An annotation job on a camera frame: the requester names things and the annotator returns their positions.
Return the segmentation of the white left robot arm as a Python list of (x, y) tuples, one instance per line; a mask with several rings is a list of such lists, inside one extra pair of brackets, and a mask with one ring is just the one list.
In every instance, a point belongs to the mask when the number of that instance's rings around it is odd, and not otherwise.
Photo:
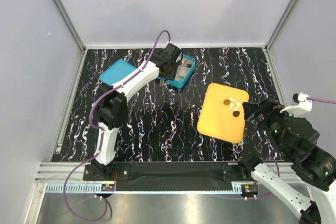
[(169, 43), (158, 53), (152, 49), (148, 59), (122, 80), (111, 86), (102, 84), (102, 94), (93, 104), (89, 114), (90, 126), (99, 130), (97, 148), (90, 159), (99, 178), (107, 180), (113, 175), (116, 138), (119, 128), (129, 119), (129, 100), (158, 77), (174, 80), (182, 59), (182, 49)]

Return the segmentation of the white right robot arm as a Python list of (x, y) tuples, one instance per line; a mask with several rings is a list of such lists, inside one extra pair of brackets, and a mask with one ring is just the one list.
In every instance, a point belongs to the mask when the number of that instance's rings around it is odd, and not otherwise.
[(295, 117), (289, 107), (272, 99), (244, 102), (242, 107), (247, 122), (262, 116), (257, 126), (270, 134), (310, 196), (302, 197), (252, 153), (238, 162), (239, 176), (264, 185), (299, 223), (335, 223), (335, 157), (317, 146), (319, 132), (306, 118)]

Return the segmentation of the dark oval chocolate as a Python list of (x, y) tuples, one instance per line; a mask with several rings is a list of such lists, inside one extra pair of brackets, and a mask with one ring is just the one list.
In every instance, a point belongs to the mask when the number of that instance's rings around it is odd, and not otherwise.
[(233, 116), (234, 116), (234, 117), (238, 117), (239, 115), (240, 115), (240, 112), (239, 112), (239, 111), (234, 111), (234, 112), (233, 112)]

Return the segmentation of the teal chocolate box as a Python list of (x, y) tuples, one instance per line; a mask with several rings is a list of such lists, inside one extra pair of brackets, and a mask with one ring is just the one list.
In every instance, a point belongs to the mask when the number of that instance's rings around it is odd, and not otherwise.
[(178, 88), (178, 89), (184, 87), (184, 85), (187, 83), (187, 80), (192, 75), (195, 69), (195, 65), (196, 65), (195, 59), (185, 54), (183, 55), (182, 62), (183, 62), (183, 65), (181, 66), (179, 65), (175, 79), (174, 80), (166, 79), (167, 84), (175, 88)]

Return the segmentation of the white rectangular chocolate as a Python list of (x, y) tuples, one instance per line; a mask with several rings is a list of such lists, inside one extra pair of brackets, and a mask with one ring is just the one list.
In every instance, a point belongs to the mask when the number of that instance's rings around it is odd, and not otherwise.
[(229, 101), (232, 102), (232, 103), (235, 103), (236, 100), (234, 98), (230, 97)]

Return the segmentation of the yellow plastic tray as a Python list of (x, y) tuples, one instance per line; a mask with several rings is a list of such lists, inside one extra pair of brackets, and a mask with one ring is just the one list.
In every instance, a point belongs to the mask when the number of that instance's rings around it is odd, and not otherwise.
[[(223, 103), (232, 97), (239, 101), (240, 115), (233, 116), (233, 108)], [(206, 91), (205, 99), (197, 123), (199, 133), (221, 141), (237, 144), (243, 140), (245, 119), (243, 102), (248, 102), (249, 94), (245, 90), (232, 88), (218, 83), (211, 83)]]

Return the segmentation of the teal box lid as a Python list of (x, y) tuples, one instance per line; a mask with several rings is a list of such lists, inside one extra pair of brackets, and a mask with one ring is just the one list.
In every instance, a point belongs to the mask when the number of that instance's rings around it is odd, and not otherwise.
[(100, 75), (99, 80), (102, 83), (111, 86), (127, 77), (134, 70), (136, 70), (136, 67), (122, 59), (119, 59)]

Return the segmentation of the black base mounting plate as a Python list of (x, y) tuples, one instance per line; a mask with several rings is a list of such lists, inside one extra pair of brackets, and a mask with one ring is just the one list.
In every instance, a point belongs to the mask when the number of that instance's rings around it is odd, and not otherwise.
[(85, 181), (115, 183), (118, 193), (241, 194), (252, 178), (237, 162), (115, 162), (104, 174), (85, 166)]

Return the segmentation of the aluminium slotted rail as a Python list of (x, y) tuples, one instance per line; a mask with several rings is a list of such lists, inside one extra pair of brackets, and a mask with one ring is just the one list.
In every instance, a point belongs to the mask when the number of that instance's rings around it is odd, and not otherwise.
[[(86, 165), (80, 165), (79, 163), (42, 163), (39, 167), (35, 182), (45, 183), (46, 191), (48, 193), (95, 193), (95, 194), (144, 194), (144, 193), (118, 193), (116, 192), (115, 183), (98, 183), (85, 181), (83, 179), (83, 173)], [(254, 182), (253, 185), (243, 185), (243, 193), (257, 194), (258, 184)], [(173, 193), (175, 195), (184, 195), (181, 193)], [(200, 193), (187, 193), (191, 195), (241, 195), (233, 193), (225, 194), (200, 194)]]

